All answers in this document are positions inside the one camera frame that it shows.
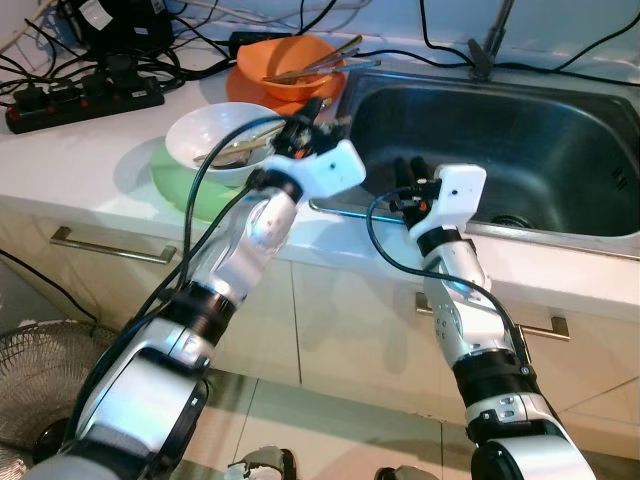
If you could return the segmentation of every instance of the green plate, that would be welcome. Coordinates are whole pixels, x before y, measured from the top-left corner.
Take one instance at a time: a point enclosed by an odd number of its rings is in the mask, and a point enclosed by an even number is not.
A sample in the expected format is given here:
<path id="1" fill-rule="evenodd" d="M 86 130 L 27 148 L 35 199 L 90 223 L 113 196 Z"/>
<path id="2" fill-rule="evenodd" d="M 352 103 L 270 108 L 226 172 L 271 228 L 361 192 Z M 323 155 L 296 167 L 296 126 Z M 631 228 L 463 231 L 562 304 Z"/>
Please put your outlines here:
<path id="1" fill-rule="evenodd" d="M 153 151 L 151 155 L 153 183 L 160 194 L 181 212 L 186 209 L 187 197 L 195 175 L 195 170 L 185 168 L 169 155 L 164 143 Z M 211 222 L 239 190 L 240 187 L 226 187 L 205 177 L 196 198 L 194 216 Z"/>

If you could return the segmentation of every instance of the black adapter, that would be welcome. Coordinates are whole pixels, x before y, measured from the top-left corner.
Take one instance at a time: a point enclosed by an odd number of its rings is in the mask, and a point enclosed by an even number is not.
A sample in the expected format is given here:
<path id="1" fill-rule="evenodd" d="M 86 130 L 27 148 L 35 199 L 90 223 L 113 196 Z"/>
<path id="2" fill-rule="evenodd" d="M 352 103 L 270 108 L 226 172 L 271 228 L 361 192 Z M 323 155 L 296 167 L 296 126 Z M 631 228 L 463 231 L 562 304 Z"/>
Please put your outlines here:
<path id="1" fill-rule="evenodd" d="M 291 33 L 284 32 L 233 32 L 228 42 L 229 54 L 231 58 L 236 58 L 238 56 L 238 50 L 240 50 L 240 47 L 243 45 L 251 45 L 252 43 L 263 42 L 265 40 L 291 36 Z"/>

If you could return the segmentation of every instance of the white bowl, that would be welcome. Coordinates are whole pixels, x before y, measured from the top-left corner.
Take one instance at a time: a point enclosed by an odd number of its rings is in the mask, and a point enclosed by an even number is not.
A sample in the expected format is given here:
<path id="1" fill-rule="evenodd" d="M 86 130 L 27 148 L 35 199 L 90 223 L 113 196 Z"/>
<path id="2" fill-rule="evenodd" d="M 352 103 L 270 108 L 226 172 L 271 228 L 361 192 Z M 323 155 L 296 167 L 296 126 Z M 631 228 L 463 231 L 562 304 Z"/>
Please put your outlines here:
<path id="1" fill-rule="evenodd" d="M 242 102 L 226 102 L 208 105 L 178 119 L 169 129 L 165 145 L 169 154 L 181 165 L 192 170 L 200 168 L 194 159 L 209 153 L 232 130 L 260 117 L 277 115 L 261 105 Z M 234 142 L 246 140 L 263 132 L 274 123 L 266 123 L 239 135 Z M 247 177 L 267 156 L 267 148 L 251 152 L 245 167 L 217 170 L 209 168 L 206 178 L 230 187 L 244 185 Z"/>

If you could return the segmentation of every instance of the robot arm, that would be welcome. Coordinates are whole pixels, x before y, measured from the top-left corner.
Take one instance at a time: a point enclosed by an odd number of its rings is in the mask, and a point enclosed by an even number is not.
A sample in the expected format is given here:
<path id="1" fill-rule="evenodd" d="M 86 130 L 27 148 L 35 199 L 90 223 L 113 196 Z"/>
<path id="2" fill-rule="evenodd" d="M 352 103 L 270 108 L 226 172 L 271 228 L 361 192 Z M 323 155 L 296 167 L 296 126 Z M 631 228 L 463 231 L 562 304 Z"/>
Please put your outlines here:
<path id="1" fill-rule="evenodd" d="M 473 244 L 460 236 L 477 210 L 485 171 L 446 165 L 431 178 L 421 159 L 410 165 L 399 159 L 396 177 L 401 185 L 414 187 L 392 207 L 402 211 L 409 236 L 424 257 L 424 270 L 489 290 Z M 510 320 L 505 322 L 496 305 L 467 285 L 425 277 L 424 292 L 433 306 L 438 343 L 466 406 L 467 434 L 478 446 L 472 477 L 595 479 L 541 394 L 522 333 L 508 328 Z M 404 472 L 406 477 L 398 469 L 393 479 L 420 478 L 413 470 Z"/>
<path id="2" fill-rule="evenodd" d="M 319 102 L 299 115 L 312 120 Z M 285 243 L 297 205 L 364 180 L 364 166 L 339 127 L 311 131 L 300 125 L 285 124 L 273 141 L 276 154 L 250 178 L 256 188 L 229 212 L 226 230 L 195 257 L 189 283 L 136 333 L 93 388 L 75 441 L 26 479 L 168 478 L 205 406 L 203 378 L 215 347 Z"/>

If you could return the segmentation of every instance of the sink drain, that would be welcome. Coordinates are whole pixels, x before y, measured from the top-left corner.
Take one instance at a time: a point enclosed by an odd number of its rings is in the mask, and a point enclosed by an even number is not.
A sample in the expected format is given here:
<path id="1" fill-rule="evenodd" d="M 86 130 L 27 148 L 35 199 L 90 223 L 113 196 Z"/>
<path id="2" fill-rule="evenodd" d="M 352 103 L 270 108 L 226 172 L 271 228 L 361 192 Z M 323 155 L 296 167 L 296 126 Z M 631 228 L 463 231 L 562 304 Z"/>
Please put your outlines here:
<path id="1" fill-rule="evenodd" d="M 517 217 L 515 215 L 498 215 L 491 220 L 491 223 L 504 225 L 505 227 L 533 228 L 533 226 L 524 218 Z"/>

